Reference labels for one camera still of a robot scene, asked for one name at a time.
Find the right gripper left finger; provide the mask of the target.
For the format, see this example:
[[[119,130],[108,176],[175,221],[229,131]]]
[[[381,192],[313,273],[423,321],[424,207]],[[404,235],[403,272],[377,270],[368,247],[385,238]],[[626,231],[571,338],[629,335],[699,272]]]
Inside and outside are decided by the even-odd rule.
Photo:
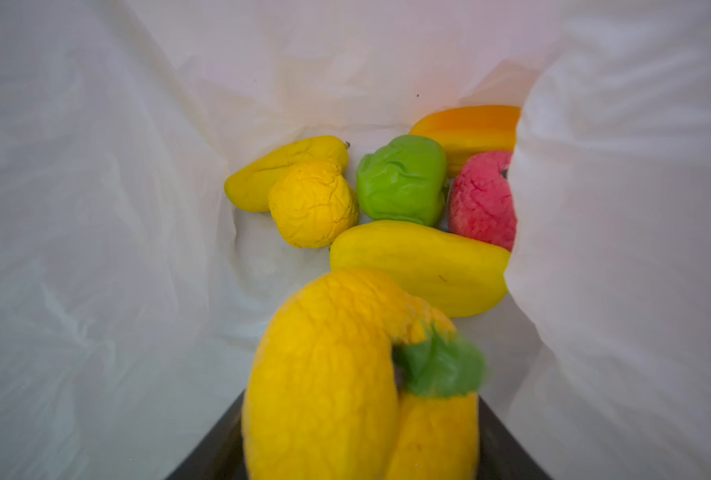
[[[241,416],[244,393],[166,480],[247,480]]]

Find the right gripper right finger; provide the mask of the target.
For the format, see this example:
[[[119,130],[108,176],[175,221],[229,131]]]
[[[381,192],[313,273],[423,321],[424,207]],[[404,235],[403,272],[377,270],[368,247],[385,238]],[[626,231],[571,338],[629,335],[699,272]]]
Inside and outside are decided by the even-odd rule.
[[[481,397],[477,480],[551,480]]]

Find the yellow bell pepper toy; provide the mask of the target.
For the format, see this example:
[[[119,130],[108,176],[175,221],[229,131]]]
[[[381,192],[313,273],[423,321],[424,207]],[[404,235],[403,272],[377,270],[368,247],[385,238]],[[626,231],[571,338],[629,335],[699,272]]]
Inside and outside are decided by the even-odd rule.
[[[270,320],[242,406],[252,479],[473,479],[485,356],[377,270],[323,275]]]

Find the white plastic bag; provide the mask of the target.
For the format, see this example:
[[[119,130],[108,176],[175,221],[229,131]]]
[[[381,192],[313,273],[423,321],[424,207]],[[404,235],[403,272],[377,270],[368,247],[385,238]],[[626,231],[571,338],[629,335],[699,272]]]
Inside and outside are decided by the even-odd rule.
[[[0,479],[169,476],[328,268],[229,174],[485,103],[483,398],[552,478],[711,479],[711,1],[0,1]]]

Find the green yellow mango toy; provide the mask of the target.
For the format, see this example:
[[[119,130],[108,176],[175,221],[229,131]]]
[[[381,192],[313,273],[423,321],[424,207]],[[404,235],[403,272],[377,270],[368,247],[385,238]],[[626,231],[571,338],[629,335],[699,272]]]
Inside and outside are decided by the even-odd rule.
[[[521,108],[504,105],[461,107],[431,114],[409,134],[431,138],[447,156],[447,176],[457,177],[471,157],[487,152],[513,152]]]

